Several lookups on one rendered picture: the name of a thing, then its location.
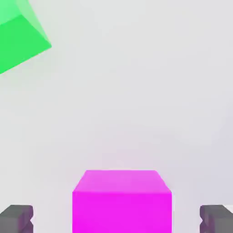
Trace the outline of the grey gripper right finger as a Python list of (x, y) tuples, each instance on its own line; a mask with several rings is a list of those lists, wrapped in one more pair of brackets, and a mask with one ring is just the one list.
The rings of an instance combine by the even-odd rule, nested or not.
[(233, 233), (233, 213), (223, 205), (202, 205), (200, 218), (200, 233)]

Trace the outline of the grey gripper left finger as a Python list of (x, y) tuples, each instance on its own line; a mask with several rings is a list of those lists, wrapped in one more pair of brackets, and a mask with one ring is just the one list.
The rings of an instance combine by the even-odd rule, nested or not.
[(0, 213), (0, 233), (33, 233), (33, 207), (10, 205)]

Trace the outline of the small magenta cube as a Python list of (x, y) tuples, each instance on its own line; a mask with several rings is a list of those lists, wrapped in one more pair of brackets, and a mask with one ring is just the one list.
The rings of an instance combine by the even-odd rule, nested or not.
[(172, 192), (155, 170), (87, 170), (72, 192), (72, 233), (172, 233)]

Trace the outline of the small green cube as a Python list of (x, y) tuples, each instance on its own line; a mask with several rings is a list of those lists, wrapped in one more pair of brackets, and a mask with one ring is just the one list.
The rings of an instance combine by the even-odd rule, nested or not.
[(0, 74), (49, 48), (29, 0), (0, 0)]

